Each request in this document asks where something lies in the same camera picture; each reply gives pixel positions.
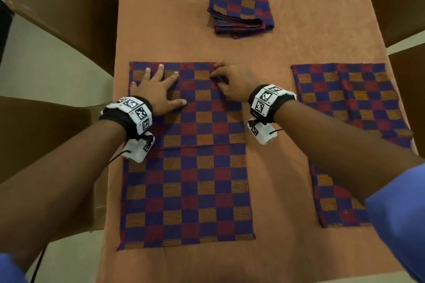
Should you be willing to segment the large checkered cloth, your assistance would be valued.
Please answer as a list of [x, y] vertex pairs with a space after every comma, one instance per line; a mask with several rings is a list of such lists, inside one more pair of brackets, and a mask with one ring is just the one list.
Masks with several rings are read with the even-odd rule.
[[140, 163], [123, 159], [118, 250], [256, 239], [242, 104], [211, 80], [214, 63], [164, 63], [187, 104], [155, 117]]

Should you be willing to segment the blue sleeve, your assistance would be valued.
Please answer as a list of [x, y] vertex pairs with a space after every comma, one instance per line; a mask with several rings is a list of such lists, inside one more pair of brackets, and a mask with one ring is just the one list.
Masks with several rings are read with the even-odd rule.
[[396, 177], [365, 206], [394, 257], [414, 280], [425, 283], [425, 163]]
[[28, 283], [25, 273], [5, 253], [0, 253], [0, 283]]

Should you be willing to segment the orange tablecloth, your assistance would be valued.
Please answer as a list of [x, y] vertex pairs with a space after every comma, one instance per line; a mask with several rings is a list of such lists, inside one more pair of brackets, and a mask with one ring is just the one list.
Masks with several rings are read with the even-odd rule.
[[[237, 40], [208, 26], [208, 1], [119, 0], [114, 99], [128, 93], [130, 61], [225, 59], [291, 91], [292, 64], [386, 62], [392, 76], [370, 0], [269, 0], [274, 30]], [[97, 282], [307, 283], [398, 271], [410, 280], [373, 227], [319, 226], [307, 157], [284, 132], [267, 145], [246, 135], [256, 240], [117, 251], [119, 158], [109, 165]]]

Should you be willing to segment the person's right forearm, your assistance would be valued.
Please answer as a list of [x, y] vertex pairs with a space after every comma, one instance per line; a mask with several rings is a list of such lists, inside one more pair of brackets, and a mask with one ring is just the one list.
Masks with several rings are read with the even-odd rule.
[[402, 148], [294, 100], [274, 120], [300, 150], [361, 204], [406, 170], [425, 163]]

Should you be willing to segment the person's left forearm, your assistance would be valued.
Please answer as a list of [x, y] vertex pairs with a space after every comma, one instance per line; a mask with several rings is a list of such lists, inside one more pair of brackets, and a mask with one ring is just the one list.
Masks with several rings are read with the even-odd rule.
[[126, 140], [101, 120], [0, 185], [0, 252], [26, 272]]

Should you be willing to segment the person's right hand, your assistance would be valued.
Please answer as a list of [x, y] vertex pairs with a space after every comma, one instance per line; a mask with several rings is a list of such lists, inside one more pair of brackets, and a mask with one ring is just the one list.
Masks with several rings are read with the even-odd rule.
[[264, 82], [259, 80], [249, 68], [233, 64], [230, 78], [232, 94], [224, 94], [226, 97], [240, 103], [247, 103], [252, 91]]

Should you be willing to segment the black marker wristband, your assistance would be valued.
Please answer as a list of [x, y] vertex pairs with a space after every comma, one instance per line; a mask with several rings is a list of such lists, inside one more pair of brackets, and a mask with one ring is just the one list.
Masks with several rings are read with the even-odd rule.
[[124, 128], [127, 140], [139, 140], [153, 125], [152, 105], [142, 97], [123, 97], [106, 105], [99, 120], [116, 122]]
[[273, 84], [256, 87], [248, 98], [254, 122], [263, 125], [274, 123], [274, 114], [287, 101], [297, 100], [295, 93]]

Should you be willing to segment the person's left hand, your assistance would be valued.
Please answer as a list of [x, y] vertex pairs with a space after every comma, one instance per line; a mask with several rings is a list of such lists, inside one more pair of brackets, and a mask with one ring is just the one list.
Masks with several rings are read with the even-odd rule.
[[151, 68], [146, 68], [143, 79], [140, 82], [141, 98], [146, 99], [152, 107], [154, 116], [165, 115], [175, 109], [167, 109], [167, 92], [179, 79], [179, 72], [174, 71], [171, 76], [162, 83], [156, 82], [156, 73], [152, 75]]

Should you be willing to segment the folded checkered cloth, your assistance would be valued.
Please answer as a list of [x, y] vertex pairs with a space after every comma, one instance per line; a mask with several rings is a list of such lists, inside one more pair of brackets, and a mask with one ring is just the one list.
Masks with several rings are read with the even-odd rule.
[[269, 0], [209, 0], [215, 34], [240, 39], [268, 33], [275, 27]]

